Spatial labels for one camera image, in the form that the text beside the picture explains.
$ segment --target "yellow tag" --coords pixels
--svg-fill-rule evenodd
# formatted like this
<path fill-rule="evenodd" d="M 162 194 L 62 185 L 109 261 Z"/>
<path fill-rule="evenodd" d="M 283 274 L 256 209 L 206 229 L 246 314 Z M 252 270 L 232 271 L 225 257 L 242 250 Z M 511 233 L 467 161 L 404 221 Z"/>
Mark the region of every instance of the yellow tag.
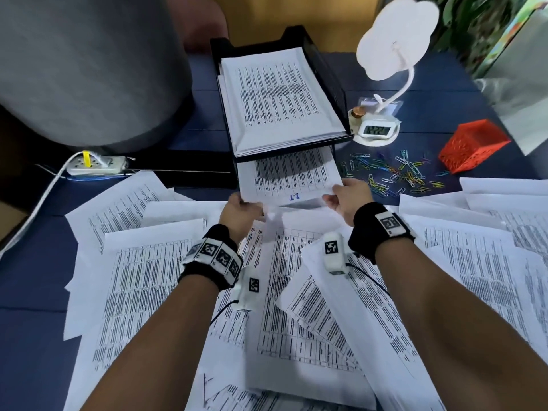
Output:
<path fill-rule="evenodd" d="M 91 167 L 92 159 L 89 156 L 89 151 L 84 151 L 83 155 L 84 155 L 84 164 L 86 165 L 86 167 Z"/>

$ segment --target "wrist-mounted device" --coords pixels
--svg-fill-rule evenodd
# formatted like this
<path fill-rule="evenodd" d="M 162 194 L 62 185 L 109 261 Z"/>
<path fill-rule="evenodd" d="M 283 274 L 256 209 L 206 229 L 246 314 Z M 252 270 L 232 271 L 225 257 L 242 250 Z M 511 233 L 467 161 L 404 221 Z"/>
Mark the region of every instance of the wrist-mounted device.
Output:
<path fill-rule="evenodd" d="M 401 237 L 415 240 L 411 230 L 398 215 L 388 211 L 380 203 L 371 202 L 360 207 L 354 215 L 354 230 L 348 246 L 376 265 L 375 252 L 379 245 L 389 239 Z"/>
<path fill-rule="evenodd" d="M 209 265 L 211 269 L 205 269 L 196 263 Z M 234 287 L 242 265 L 242 257 L 238 255 L 237 246 L 229 237 L 228 228 L 215 225 L 209 229 L 205 238 L 196 242 L 188 251 L 182 261 L 179 281 L 184 276 L 199 274 L 212 280 L 220 291 L 226 290 Z"/>

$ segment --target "hand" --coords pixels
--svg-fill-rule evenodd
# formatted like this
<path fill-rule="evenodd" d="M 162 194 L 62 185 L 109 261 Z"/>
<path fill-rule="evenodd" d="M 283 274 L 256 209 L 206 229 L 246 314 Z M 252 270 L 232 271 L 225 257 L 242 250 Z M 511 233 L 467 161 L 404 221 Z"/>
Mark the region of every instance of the hand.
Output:
<path fill-rule="evenodd" d="M 341 215 L 349 226 L 354 226 L 354 215 L 366 203 L 374 202 L 369 185 L 358 179 L 342 179 L 344 186 L 333 186 L 334 194 L 324 194 L 327 206 Z"/>
<path fill-rule="evenodd" d="M 232 193 L 226 203 L 219 223 L 230 231 L 230 239 L 237 245 L 249 234 L 255 219 L 263 215 L 260 203 L 244 203 L 239 193 Z"/>

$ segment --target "pink chair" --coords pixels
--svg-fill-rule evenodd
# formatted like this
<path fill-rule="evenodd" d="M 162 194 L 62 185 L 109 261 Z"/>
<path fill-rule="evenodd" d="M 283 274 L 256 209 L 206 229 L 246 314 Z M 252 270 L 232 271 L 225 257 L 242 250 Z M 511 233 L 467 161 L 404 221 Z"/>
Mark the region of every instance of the pink chair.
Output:
<path fill-rule="evenodd" d="M 214 0 L 167 0 L 173 26 L 187 53 L 211 53 L 209 39 L 229 37 L 225 14 Z"/>

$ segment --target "power strip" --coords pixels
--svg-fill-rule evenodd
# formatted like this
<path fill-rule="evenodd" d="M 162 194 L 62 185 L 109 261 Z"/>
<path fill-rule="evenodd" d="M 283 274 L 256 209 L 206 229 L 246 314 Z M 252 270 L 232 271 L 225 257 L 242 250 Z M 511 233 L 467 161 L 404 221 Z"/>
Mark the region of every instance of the power strip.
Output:
<path fill-rule="evenodd" d="M 84 158 L 80 155 L 71 160 L 67 165 L 67 172 L 71 176 L 105 176 L 120 174 L 127 166 L 128 161 L 124 156 L 100 157 L 105 164 L 93 156 L 90 156 L 91 167 L 87 167 Z"/>

